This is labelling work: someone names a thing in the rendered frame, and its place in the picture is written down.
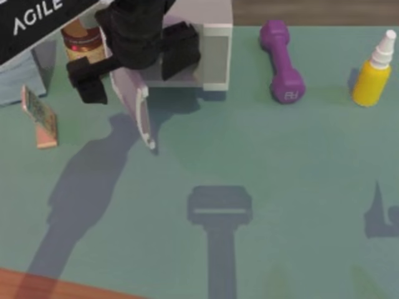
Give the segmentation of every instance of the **purple dumbbell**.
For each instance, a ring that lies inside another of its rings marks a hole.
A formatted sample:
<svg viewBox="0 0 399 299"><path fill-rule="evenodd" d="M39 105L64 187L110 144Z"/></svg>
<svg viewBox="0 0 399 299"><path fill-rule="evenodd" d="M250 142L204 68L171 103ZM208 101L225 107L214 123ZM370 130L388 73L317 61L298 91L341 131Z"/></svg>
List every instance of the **purple dumbbell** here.
<svg viewBox="0 0 399 299"><path fill-rule="evenodd" d="M287 26L280 20L267 21L261 29L260 42L262 48L272 55L277 72L271 85L273 95L283 104L298 101L305 94L306 87L300 73L291 65Z"/></svg>

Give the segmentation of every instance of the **tabletop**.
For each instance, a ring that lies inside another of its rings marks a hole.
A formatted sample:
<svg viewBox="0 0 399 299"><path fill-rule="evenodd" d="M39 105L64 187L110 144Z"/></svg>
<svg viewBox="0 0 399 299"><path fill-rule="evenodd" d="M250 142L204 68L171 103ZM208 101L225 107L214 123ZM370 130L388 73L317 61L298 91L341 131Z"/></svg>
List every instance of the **tabletop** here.
<svg viewBox="0 0 399 299"><path fill-rule="evenodd" d="M377 106L350 99L386 29L291 27L307 93L281 105L259 28L235 27L225 97L150 90L156 153L109 79L109 105L80 101L58 45L60 146L0 110L0 267L151 299L396 298L398 59Z"/></svg>

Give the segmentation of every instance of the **white bottle cap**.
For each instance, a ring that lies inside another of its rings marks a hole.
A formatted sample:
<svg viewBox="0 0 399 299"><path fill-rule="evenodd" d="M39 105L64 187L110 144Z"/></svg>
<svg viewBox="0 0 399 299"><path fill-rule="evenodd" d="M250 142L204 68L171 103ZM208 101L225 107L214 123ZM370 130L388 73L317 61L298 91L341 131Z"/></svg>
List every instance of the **white bottle cap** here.
<svg viewBox="0 0 399 299"><path fill-rule="evenodd" d="M380 41L379 45L376 46L372 58L370 59L370 63L374 68L383 70L389 67L393 57L396 38L397 34L395 31L386 31L385 36Z"/></svg>

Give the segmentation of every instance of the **spray bottle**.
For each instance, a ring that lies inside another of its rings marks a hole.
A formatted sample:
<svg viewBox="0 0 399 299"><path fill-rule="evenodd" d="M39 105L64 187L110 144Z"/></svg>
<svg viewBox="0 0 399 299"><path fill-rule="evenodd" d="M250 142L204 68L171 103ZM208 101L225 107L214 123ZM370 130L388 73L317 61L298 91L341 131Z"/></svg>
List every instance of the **spray bottle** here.
<svg viewBox="0 0 399 299"><path fill-rule="evenodd" d="M391 74L390 62L396 38L396 32L388 30L375 48L371 59L363 64L352 93L356 104L371 107L378 103Z"/></svg>

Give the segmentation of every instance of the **jar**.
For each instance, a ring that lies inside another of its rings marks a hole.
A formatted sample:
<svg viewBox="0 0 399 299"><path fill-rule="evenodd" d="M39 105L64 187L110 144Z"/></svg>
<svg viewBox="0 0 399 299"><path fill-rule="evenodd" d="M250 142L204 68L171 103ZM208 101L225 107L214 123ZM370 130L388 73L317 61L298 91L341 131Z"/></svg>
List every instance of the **jar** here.
<svg viewBox="0 0 399 299"><path fill-rule="evenodd" d="M78 19L65 26L62 30L68 59L75 60L87 57L91 64L105 59L100 28L86 29Z"/></svg>

